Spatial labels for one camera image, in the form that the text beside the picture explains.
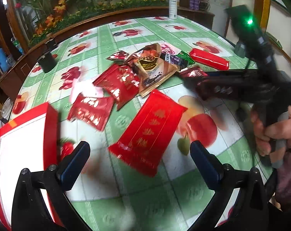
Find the person's right hand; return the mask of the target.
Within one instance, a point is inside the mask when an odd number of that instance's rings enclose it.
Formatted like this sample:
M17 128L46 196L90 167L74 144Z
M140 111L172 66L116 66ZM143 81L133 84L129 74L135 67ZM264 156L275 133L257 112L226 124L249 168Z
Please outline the person's right hand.
M251 109L251 122L253 123L253 130L256 141L257 152L261 156L269 155L271 152L270 139L285 139L287 142L287 149L291 149L291 106L288 108L289 118L284 121L279 121L268 127L264 127L262 121L259 119L255 107Z

